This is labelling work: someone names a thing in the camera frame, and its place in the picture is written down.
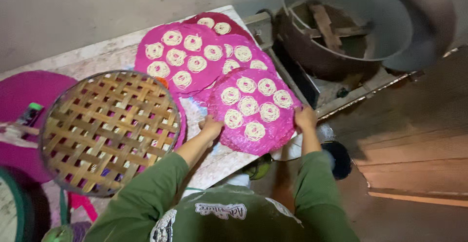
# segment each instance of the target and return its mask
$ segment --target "table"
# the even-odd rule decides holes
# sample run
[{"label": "table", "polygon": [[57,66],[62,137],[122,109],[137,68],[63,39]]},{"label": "table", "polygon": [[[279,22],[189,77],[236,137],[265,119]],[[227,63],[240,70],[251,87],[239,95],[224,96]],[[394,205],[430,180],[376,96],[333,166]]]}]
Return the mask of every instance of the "table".
[{"label": "table", "polygon": [[[232,6],[220,7],[210,12],[226,14],[249,32],[247,26]],[[92,44],[0,73],[0,80],[23,71],[34,70],[52,71],[81,80],[99,72],[117,69],[133,69],[138,44],[152,28],[154,27]],[[203,109],[198,108],[190,99],[182,99],[181,104],[187,115],[187,139],[190,139],[199,132],[198,121],[202,120],[206,113],[204,113]],[[258,156],[234,152],[228,147],[217,144],[192,175],[188,187],[206,189],[257,158]]]}]

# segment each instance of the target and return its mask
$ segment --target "metal pot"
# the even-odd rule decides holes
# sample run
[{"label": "metal pot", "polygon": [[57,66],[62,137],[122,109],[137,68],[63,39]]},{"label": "metal pot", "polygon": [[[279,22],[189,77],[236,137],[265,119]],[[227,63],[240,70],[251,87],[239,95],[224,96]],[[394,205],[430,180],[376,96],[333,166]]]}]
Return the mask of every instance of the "metal pot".
[{"label": "metal pot", "polygon": [[412,24],[399,0],[319,0],[346,12],[357,25],[371,24],[361,57],[337,53],[310,38],[312,28],[294,10],[307,0],[283,0],[280,36],[292,58],[322,79],[340,80],[348,74],[375,71],[379,62],[401,53],[411,42]]}]

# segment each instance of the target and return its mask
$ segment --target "floor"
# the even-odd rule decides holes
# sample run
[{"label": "floor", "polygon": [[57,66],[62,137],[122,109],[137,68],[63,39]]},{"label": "floor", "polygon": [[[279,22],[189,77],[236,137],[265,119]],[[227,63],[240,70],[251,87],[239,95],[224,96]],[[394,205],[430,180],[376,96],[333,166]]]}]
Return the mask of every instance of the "floor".
[{"label": "floor", "polygon": [[[272,194],[273,185],[276,179],[287,178],[286,171],[292,182],[299,165],[300,158],[273,162],[264,178],[252,182],[251,189],[266,197],[284,198],[287,195],[280,195],[278,199],[278,194]],[[336,183],[351,226],[363,242],[467,241],[468,208],[371,197],[367,195],[366,179],[355,167],[348,178]]]}]

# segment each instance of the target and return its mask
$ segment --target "hand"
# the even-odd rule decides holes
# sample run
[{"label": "hand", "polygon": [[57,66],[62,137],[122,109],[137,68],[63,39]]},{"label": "hand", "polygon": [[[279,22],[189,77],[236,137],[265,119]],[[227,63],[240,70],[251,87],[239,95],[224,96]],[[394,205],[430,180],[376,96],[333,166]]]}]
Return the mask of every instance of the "hand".
[{"label": "hand", "polygon": [[215,121],[212,115],[207,115],[205,120],[198,124],[202,131],[199,135],[206,137],[208,141],[213,141],[221,133],[224,126],[223,121]]},{"label": "hand", "polygon": [[294,108],[294,121],[302,131],[310,129],[315,130],[317,126],[315,111],[306,104],[302,104],[302,110],[300,107]]}]

